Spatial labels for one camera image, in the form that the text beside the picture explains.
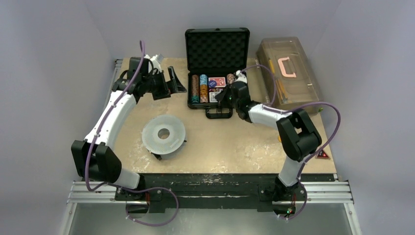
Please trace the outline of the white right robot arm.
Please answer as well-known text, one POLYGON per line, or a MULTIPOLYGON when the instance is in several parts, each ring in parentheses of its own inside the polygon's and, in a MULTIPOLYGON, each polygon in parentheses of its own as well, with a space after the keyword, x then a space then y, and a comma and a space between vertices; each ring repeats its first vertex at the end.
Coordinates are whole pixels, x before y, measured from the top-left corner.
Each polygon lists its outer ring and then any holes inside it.
POLYGON ((315 153, 322 138, 308 113, 277 110, 251 99, 248 85, 235 81, 226 86, 215 99, 224 108, 233 108, 238 116, 249 123, 262 124, 278 131, 286 158, 275 179, 274 195, 287 199, 299 184, 299 175, 305 158, 315 153))

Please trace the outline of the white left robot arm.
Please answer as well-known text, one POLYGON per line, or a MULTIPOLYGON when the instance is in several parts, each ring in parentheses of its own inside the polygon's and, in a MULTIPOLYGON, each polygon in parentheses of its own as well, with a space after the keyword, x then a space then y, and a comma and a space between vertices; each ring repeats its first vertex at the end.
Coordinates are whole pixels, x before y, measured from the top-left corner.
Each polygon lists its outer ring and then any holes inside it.
POLYGON ((85 179, 89 191, 97 190, 90 186, 93 180, 127 188, 133 200, 145 196, 146 187, 141 184, 140 175, 122 167, 113 146, 129 113, 145 94, 159 100, 186 92, 172 66, 168 67, 170 80, 166 81, 162 60, 160 54, 130 58, 128 69, 112 85, 109 101, 94 128, 82 140, 72 143, 77 173, 85 179))

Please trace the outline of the blue small blind button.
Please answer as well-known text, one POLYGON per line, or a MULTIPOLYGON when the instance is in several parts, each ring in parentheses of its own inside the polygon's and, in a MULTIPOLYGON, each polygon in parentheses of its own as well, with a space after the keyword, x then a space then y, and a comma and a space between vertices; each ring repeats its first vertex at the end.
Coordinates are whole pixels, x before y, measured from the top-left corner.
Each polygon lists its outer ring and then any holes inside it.
POLYGON ((209 81, 208 81, 208 86, 209 86, 210 88, 215 88, 215 87, 217 86, 217 82, 216 82, 216 81, 214 81, 214 80, 209 80, 209 81))

